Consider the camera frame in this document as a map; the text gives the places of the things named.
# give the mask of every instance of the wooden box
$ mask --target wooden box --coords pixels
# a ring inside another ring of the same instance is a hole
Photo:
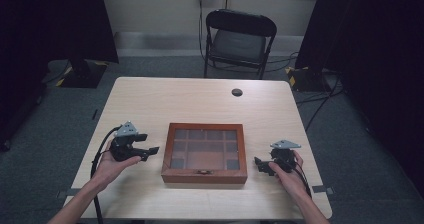
[[[162,179],[165,183],[244,184],[243,125],[170,123]]]

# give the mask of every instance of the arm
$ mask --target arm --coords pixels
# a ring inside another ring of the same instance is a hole
[[[294,151],[294,154],[297,163],[302,166],[303,159],[296,151]],[[269,167],[275,171],[275,177],[277,178],[278,182],[289,193],[293,201],[299,207],[307,224],[329,223],[329,221],[315,205],[311,197],[306,193],[305,186],[296,172],[286,173],[285,171],[281,170],[278,164],[274,162],[270,162]]]
[[[114,181],[125,168],[137,164],[140,160],[137,156],[117,162],[109,152],[105,152],[93,178],[48,223],[76,223],[99,192]]]

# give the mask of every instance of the stand base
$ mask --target stand base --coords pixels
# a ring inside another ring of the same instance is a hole
[[[329,92],[331,91],[327,80],[319,75],[311,75],[311,71],[307,68],[293,69],[286,68],[290,86],[295,91],[300,92]]]
[[[87,78],[78,77],[74,70],[71,68],[70,71],[68,71],[65,76],[56,84],[56,86],[67,88],[97,88],[97,85],[102,79],[107,65],[98,65],[94,62],[87,62],[87,64],[91,71]]]

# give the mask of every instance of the table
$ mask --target table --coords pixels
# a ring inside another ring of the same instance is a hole
[[[235,97],[239,88],[243,95]],[[270,144],[286,139],[302,147],[310,186],[322,185],[288,83],[262,80],[121,77],[113,86],[72,188],[90,176],[91,161],[106,134],[131,120],[145,142],[159,146],[147,162],[127,168],[99,194],[104,218],[162,220],[281,220],[302,215],[275,178],[260,173],[254,157],[270,160]],[[248,178],[236,184],[165,184],[161,168],[170,122],[243,124]],[[325,192],[313,193],[324,215],[332,215]],[[83,218],[96,218],[92,204]]]

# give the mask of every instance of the person's right hand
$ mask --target person's right hand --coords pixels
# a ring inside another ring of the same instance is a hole
[[[300,166],[299,167],[296,165],[296,169],[302,173],[301,167],[303,165],[303,159],[296,151],[293,150],[293,153],[296,157],[297,163]],[[284,187],[284,189],[290,194],[292,198],[303,196],[303,194],[307,195],[305,185],[295,171],[287,173],[283,171],[275,162],[270,162],[269,167],[275,172],[275,177],[277,178],[278,182]]]

